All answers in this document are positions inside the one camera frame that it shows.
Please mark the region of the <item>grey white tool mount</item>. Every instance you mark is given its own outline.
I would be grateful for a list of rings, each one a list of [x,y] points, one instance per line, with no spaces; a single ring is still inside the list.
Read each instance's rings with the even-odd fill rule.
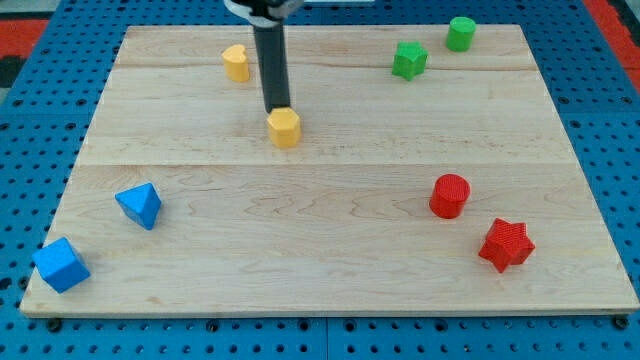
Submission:
[[[304,4],[304,0],[224,0],[225,7],[234,15],[260,28],[281,24]]]

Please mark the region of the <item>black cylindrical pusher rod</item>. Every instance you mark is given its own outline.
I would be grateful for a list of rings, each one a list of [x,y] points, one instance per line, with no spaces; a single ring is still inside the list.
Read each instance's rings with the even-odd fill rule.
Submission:
[[[253,27],[263,92],[267,113],[275,108],[289,107],[290,87],[286,56],[284,25],[277,22],[272,27]]]

